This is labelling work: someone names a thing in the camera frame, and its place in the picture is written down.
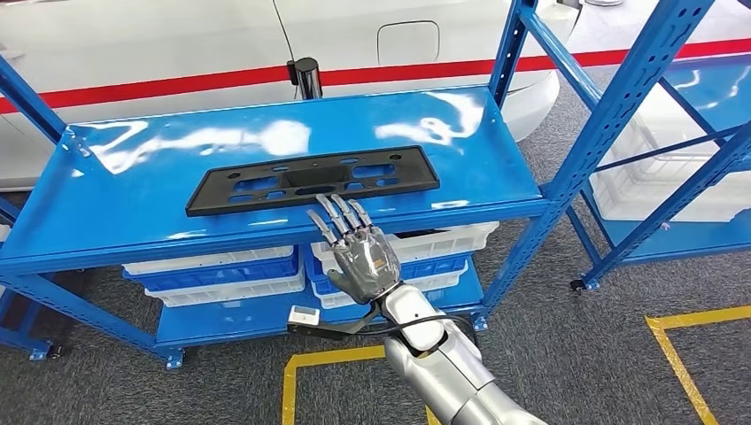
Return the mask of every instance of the robot finger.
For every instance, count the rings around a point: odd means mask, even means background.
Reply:
[[[350,228],[347,226],[347,223],[345,223],[344,220],[342,220],[342,217],[339,215],[339,212],[337,211],[337,208],[331,204],[331,201],[327,197],[325,197],[322,194],[318,194],[315,196],[315,199],[318,201],[319,204],[323,207],[324,210],[326,210],[326,213],[331,217],[331,221],[334,222],[334,226],[339,231],[339,234],[342,236],[352,232]]]
[[[360,221],[357,220],[357,216],[354,215],[349,205],[347,205],[347,203],[342,199],[342,197],[340,197],[339,195],[335,193],[331,195],[331,200],[334,201],[335,204],[337,204],[340,210],[342,210],[342,214],[347,219],[347,222],[350,223],[352,230],[362,227],[362,224],[360,224]]]
[[[373,226],[373,221],[370,220],[370,216],[368,215],[368,212],[365,211],[365,208],[363,208],[362,205],[360,205],[360,203],[358,203],[354,199],[350,199],[349,202],[352,208],[354,208],[354,211],[357,213],[357,216],[360,217],[362,224],[367,228]]]
[[[323,237],[326,239],[326,242],[329,243],[329,245],[334,245],[334,243],[337,242],[337,237],[334,236],[334,231],[331,230],[328,224],[326,224],[325,221],[321,218],[320,215],[318,215],[313,210],[307,210],[307,215],[310,217],[310,220],[313,221],[315,226],[321,231],[323,234]]]

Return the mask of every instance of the yellow floor line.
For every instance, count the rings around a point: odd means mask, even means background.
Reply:
[[[691,401],[693,408],[696,409],[696,413],[701,418],[701,421],[704,422],[704,425],[718,425],[715,415],[709,411],[707,402],[704,401],[704,397],[701,396],[699,389],[696,388],[696,384],[693,383],[693,379],[691,379],[691,376],[688,374],[688,370],[686,370],[683,365],[683,361],[678,357],[678,353],[676,352],[675,347],[673,347],[673,343],[668,339],[668,335],[665,334],[665,329],[662,328],[659,320],[647,317],[646,323],[649,325],[649,328],[652,329],[654,339],[657,340],[660,348],[662,348],[662,352],[665,353],[665,357],[673,367],[673,372],[676,373],[678,380],[683,386],[685,394]]]
[[[687,328],[690,326],[706,325],[709,323],[719,323],[723,321],[736,321],[740,319],[751,319],[751,305],[741,307],[723,308],[720,310],[710,310],[707,312],[676,314],[665,317],[646,317],[646,324],[652,329],[654,339],[660,345],[662,352],[673,367],[678,380],[680,381],[685,394],[691,401],[696,413],[704,422],[704,425],[717,425],[715,415],[709,411],[709,406],[704,397],[699,393],[696,384],[686,370],[683,360],[680,359],[673,343],[665,333],[667,329]]]
[[[287,362],[287,366],[284,367],[282,425],[295,425],[295,399],[298,391],[299,368],[344,363],[346,361],[382,359],[383,357],[385,357],[385,352],[382,345],[293,355]],[[428,417],[428,425],[441,425],[441,422],[427,406],[425,413]]]
[[[751,305],[742,307],[710,310],[708,312],[678,314],[675,316],[654,318],[660,322],[663,329],[687,328],[689,326],[706,325],[721,321],[736,321],[739,319],[751,319]]]

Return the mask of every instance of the white plastic bin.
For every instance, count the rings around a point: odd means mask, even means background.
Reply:
[[[706,133],[660,86],[645,98],[602,165],[670,146]],[[680,187],[719,148],[701,143],[595,173],[594,200],[606,220],[643,220]],[[704,191],[673,219],[730,221],[751,208],[751,172],[732,173]]]
[[[432,259],[446,255],[482,250],[488,235],[498,228],[497,221],[436,229],[437,233],[399,238],[386,235],[402,263]],[[334,252],[325,242],[311,243],[313,255],[321,262],[323,270],[342,271],[334,259]]]
[[[302,256],[298,261],[298,273],[291,277],[261,279],[258,281],[222,283],[178,290],[144,290],[149,297],[159,298],[167,307],[180,307],[216,303],[243,298],[300,292],[305,288],[305,267]]]
[[[160,259],[144,261],[143,263],[123,264],[129,274],[161,273],[188,268],[211,267],[222,264],[242,263],[261,259],[277,259],[292,255],[294,246],[277,246],[238,252],[224,252],[222,254],[198,255],[196,257],[182,257],[179,259]]]
[[[468,269],[469,269],[469,264],[465,262],[464,269],[458,272],[434,274],[431,276],[418,277],[416,279],[408,279],[408,280],[405,280],[404,282],[415,286],[418,290],[421,290],[422,292],[426,292],[429,290],[441,290],[444,288],[451,288],[452,286],[456,286],[457,284],[459,284],[460,276],[464,274],[464,272],[466,272]],[[345,294],[344,292],[320,295],[315,290],[315,285],[311,285],[311,286],[313,287],[313,293],[315,294],[315,296],[318,299],[320,299],[322,308],[325,308],[328,310],[330,308],[344,307],[347,305],[356,304],[354,300],[349,295]]]

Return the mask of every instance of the blue shelf top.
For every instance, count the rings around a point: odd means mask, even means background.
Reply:
[[[479,308],[483,290],[472,261],[458,285],[426,292],[426,296],[436,308],[447,313],[470,313]],[[302,292],[293,294],[164,307],[157,329],[157,346],[187,347],[283,334],[293,305],[321,309],[321,301],[309,284]],[[356,321],[368,309],[366,305],[321,309],[321,319],[329,323]]]
[[[618,245],[641,221],[603,220],[592,196],[592,186],[582,190],[590,211],[611,246]],[[624,263],[681,259],[751,249],[751,209],[728,222],[671,221],[670,228],[647,238]]]
[[[540,215],[542,198],[485,86],[71,125],[8,241],[24,274],[321,240],[309,205],[185,215],[206,170],[422,146],[440,188],[364,199],[387,232]]]
[[[681,60],[665,80],[715,129],[751,120],[751,54]]]

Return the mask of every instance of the robotic arm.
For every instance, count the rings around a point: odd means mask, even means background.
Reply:
[[[331,196],[336,206],[323,195],[316,198],[341,236],[337,238],[317,213],[308,211],[342,269],[342,273],[329,270],[327,276],[371,309],[355,324],[335,326],[320,322],[315,310],[293,306],[291,332],[340,338],[358,333],[381,314],[395,329],[384,343],[386,359],[441,423],[546,425],[498,388],[479,349],[452,316],[436,310],[422,292],[401,281],[396,253],[360,204],[354,200],[347,204],[339,195]]]

